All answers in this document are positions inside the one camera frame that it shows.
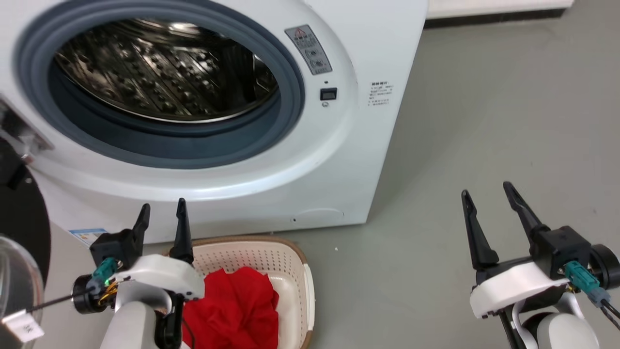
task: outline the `gray floor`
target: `gray floor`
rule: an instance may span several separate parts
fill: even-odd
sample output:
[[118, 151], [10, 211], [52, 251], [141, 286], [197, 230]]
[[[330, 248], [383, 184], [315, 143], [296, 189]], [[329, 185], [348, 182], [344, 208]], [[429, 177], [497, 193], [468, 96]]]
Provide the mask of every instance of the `gray floor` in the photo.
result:
[[[313, 348], [508, 348], [500, 321], [469, 308], [464, 188], [501, 259], [528, 247], [507, 179], [551, 227], [620, 251], [619, 11], [615, 0], [578, 1], [559, 20], [423, 33], [370, 221], [281, 234], [313, 271]], [[68, 239], [55, 237], [62, 278], [90, 268], [59, 245]], [[57, 279], [48, 296], [67, 287]], [[617, 331], [581, 303], [601, 347], [612, 348]], [[58, 306], [37, 345], [97, 348], [108, 319]]]

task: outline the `metal hinge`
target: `metal hinge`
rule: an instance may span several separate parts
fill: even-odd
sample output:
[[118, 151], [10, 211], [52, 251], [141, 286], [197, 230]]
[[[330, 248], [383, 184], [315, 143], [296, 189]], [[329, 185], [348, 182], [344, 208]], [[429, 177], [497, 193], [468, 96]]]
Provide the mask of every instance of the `metal hinge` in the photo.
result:
[[15, 150], [26, 164], [53, 147], [21, 118], [0, 96], [0, 138]]

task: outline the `white washing machine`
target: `white washing machine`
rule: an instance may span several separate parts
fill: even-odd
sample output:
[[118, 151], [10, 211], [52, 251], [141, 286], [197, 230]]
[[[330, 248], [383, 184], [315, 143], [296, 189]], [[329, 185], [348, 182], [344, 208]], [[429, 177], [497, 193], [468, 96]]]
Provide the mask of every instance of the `white washing machine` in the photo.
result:
[[3, 1], [2, 134], [73, 233], [131, 227], [148, 202], [145, 242], [172, 240], [180, 197], [195, 238], [364, 223], [426, 11]]

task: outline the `plastic basket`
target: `plastic basket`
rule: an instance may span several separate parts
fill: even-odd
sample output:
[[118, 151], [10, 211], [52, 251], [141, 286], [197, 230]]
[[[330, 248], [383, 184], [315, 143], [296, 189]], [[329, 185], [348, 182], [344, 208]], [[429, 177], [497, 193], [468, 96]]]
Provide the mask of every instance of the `plastic basket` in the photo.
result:
[[223, 237], [193, 242], [194, 268], [207, 275], [249, 266], [267, 274], [280, 295], [278, 349], [307, 349], [314, 327], [314, 284], [304, 253], [276, 237]]

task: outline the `red cloth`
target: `red cloth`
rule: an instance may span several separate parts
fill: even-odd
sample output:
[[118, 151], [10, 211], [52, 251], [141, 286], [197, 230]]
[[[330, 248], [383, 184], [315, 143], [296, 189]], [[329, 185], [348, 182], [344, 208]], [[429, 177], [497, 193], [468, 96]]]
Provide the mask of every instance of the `red cloth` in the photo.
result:
[[267, 275], [243, 267], [207, 275], [205, 297], [185, 304], [183, 341], [194, 349], [277, 349], [279, 295]]

